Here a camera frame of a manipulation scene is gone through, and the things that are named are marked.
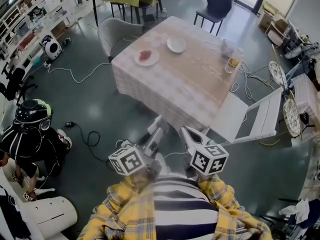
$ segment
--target shoe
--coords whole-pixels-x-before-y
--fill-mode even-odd
[[[69,137],[67,137],[66,133],[61,129],[56,130],[56,133],[58,134],[60,141],[62,141],[64,144],[66,144],[67,149],[70,150],[72,147],[71,139]]]

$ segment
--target white chair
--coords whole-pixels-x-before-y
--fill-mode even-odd
[[[143,26],[131,24],[118,18],[107,18],[98,28],[98,36],[105,54],[111,63],[112,47],[125,37],[140,37],[143,33]]]
[[[275,128],[283,91],[280,87],[251,106],[229,92],[210,128],[232,144],[276,135]],[[257,107],[259,109],[249,136],[236,138],[247,112]]]

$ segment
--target black cable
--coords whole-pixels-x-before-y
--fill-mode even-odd
[[[111,168],[111,167],[108,165],[108,163],[110,163],[110,160],[109,160],[109,159],[107,159],[107,160],[102,160],[101,158],[97,157],[97,156],[94,154],[94,152],[92,151],[92,149],[91,149],[92,147],[96,147],[96,146],[98,145],[98,143],[99,143],[99,141],[100,141],[100,138],[101,138],[100,133],[97,132],[96,130],[92,130],[92,131],[89,132],[89,134],[88,134],[88,136],[87,136],[87,138],[86,138],[86,140],[85,140],[84,133],[83,133],[83,131],[82,131],[81,126],[80,126],[79,124],[77,124],[77,123],[74,123],[74,125],[77,126],[77,127],[80,129],[80,134],[81,134],[82,141],[83,141],[83,143],[88,147],[91,155],[92,155],[95,159],[97,159],[98,161],[105,163],[105,165],[108,167],[108,169],[109,169],[110,171],[115,171],[114,168]],[[70,127],[72,127],[72,126],[64,126],[62,129],[64,129],[64,128],[70,128]],[[97,141],[96,141],[95,143],[90,144],[90,136],[91,136],[92,134],[96,134],[96,135],[98,136],[98,138],[97,138]]]

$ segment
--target striped shirt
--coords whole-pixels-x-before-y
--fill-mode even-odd
[[[155,232],[157,240],[211,240],[218,211],[194,180],[160,177],[154,184]]]

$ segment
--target person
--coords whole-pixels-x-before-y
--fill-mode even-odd
[[[10,158],[15,161],[13,179],[21,185],[24,179],[22,170],[30,177],[26,194],[32,200],[37,197],[34,189],[38,181],[38,167],[34,162],[44,161],[48,175],[57,177],[62,169],[63,157],[72,146],[64,131],[55,131],[50,127],[52,115],[52,108],[43,100],[23,102],[0,143],[0,167],[5,166]]]
[[[241,226],[250,239],[271,240],[234,193],[216,174],[195,181],[171,173],[152,182],[139,171],[107,189],[78,240],[235,240]]]

